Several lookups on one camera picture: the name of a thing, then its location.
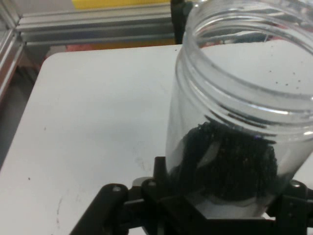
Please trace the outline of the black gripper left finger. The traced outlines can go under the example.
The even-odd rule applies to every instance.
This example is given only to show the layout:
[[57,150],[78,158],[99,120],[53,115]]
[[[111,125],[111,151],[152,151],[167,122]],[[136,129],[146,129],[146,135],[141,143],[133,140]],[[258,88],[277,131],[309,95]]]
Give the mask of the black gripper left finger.
[[151,178],[139,186],[103,186],[70,232],[72,235],[203,235],[205,219],[166,185],[164,157],[156,157]]

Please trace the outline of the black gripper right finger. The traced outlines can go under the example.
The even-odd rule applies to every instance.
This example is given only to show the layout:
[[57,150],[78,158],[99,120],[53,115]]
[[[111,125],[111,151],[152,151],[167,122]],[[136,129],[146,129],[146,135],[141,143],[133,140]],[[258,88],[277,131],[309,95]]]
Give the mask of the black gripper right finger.
[[291,180],[267,209],[267,215],[275,218],[275,235],[306,235],[308,188],[297,180]]

